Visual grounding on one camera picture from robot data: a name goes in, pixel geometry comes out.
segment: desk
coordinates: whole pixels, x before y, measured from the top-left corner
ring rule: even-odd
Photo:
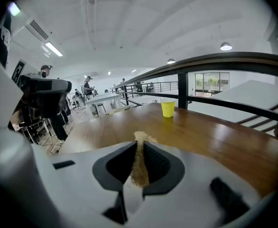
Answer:
[[[120,99],[119,99],[119,95],[118,94],[113,94],[113,93],[109,93],[109,94],[106,93],[106,94],[103,94],[103,95],[97,95],[94,98],[91,97],[91,99],[88,100],[85,104],[87,104],[87,105],[98,104],[100,102],[109,101],[109,100],[117,100],[118,106],[121,107],[121,102],[120,102]],[[98,109],[98,106],[96,106],[96,109],[97,109],[98,115],[101,116],[100,112],[99,112],[99,109]]]
[[[251,184],[261,196],[278,181],[278,139],[216,117],[175,107],[173,118],[152,103],[79,123],[60,153],[83,152],[133,141],[145,131],[164,145],[211,157]]]

